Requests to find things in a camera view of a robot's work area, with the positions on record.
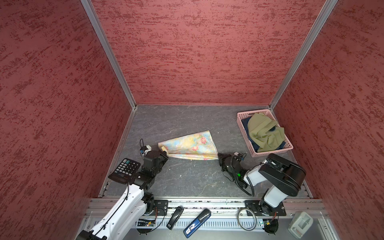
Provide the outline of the floral pastel skirt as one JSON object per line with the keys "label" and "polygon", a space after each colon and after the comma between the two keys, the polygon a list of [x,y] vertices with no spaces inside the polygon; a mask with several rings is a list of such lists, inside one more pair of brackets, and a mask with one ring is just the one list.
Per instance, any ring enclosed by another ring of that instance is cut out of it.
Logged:
{"label": "floral pastel skirt", "polygon": [[210,131],[174,138],[158,143],[170,158],[208,161],[218,160],[218,150]]}

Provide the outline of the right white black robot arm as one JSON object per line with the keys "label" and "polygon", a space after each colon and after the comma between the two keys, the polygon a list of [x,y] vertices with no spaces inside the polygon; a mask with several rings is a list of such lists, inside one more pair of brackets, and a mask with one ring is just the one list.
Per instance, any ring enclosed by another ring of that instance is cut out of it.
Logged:
{"label": "right white black robot arm", "polygon": [[246,208],[256,216],[285,216],[283,201],[287,197],[296,197],[306,177],[306,170],[276,154],[251,169],[241,166],[246,154],[218,154],[219,166],[227,178],[250,197],[254,197],[255,186],[269,182],[269,188],[260,200],[246,203]]}

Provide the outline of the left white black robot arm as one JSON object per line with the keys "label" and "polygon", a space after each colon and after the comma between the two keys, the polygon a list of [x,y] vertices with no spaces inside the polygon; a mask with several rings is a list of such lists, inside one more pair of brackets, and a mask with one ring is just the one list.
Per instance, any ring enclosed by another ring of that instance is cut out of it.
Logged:
{"label": "left white black robot arm", "polygon": [[103,219],[91,230],[82,230],[77,240],[122,240],[141,216],[155,210],[149,189],[169,158],[166,151],[148,148],[141,150],[141,156],[143,164],[125,158],[108,176],[127,188]]}

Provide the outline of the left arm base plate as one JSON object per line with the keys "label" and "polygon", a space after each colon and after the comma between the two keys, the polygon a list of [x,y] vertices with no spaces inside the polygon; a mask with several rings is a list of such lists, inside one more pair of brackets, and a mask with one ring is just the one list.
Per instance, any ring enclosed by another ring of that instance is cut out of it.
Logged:
{"label": "left arm base plate", "polygon": [[154,207],[149,216],[164,216],[168,211],[169,200],[154,200]]}

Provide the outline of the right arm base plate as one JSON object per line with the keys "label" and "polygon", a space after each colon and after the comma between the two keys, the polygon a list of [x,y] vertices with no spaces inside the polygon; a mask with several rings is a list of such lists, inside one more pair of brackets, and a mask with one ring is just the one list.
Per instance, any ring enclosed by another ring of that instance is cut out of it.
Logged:
{"label": "right arm base plate", "polygon": [[265,201],[246,200],[245,207],[251,210],[255,216],[265,217],[285,217],[287,215],[283,202],[280,202],[277,207],[268,205]]}

